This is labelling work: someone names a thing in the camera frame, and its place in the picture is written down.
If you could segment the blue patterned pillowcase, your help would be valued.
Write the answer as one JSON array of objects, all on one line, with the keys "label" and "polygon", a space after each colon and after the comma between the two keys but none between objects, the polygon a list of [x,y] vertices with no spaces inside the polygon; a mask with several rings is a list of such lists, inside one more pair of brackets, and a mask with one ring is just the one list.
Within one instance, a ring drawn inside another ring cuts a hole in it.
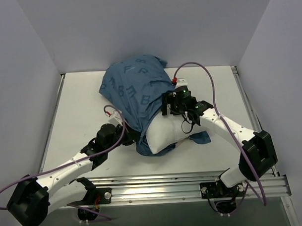
[{"label": "blue patterned pillowcase", "polygon": [[162,156],[171,150],[152,155],[145,133],[161,112],[161,94],[174,90],[165,71],[168,63],[153,55],[140,55],[107,68],[99,93],[121,111],[128,125],[141,135],[136,143],[143,156]]}]

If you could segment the white pillow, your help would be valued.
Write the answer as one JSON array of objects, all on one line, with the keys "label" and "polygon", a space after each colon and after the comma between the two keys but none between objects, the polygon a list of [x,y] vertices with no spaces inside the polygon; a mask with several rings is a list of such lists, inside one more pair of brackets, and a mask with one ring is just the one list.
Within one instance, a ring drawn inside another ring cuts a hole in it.
[{"label": "white pillow", "polygon": [[205,127],[191,125],[180,115],[163,116],[160,112],[149,124],[145,138],[152,155],[173,150],[177,143],[187,138],[197,144],[211,142]]}]

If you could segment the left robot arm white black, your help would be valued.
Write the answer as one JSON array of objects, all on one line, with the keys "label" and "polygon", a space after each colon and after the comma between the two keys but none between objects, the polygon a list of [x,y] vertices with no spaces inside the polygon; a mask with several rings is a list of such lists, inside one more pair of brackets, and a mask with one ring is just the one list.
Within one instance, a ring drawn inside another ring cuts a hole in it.
[{"label": "left robot arm white black", "polygon": [[140,133],[128,124],[104,124],[87,145],[59,169],[40,176],[25,176],[7,204],[7,210],[22,226],[39,226],[52,211],[68,204],[96,205],[104,194],[83,174],[108,159],[108,153],[119,145],[137,142]]}]

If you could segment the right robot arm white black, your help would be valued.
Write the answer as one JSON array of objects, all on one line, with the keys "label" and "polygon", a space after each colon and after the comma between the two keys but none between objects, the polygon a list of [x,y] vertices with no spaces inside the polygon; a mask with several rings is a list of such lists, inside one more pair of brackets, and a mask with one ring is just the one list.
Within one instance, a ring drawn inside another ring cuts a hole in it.
[{"label": "right robot arm white black", "polygon": [[240,152],[237,166],[219,176],[216,192],[227,196],[233,187],[245,180],[257,181],[278,161],[271,135],[262,130],[255,132],[225,117],[207,101],[198,101],[187,86],[181,86],[161,95],[162,115],[181,115],[191,122],[210,129],[232,144]]}]

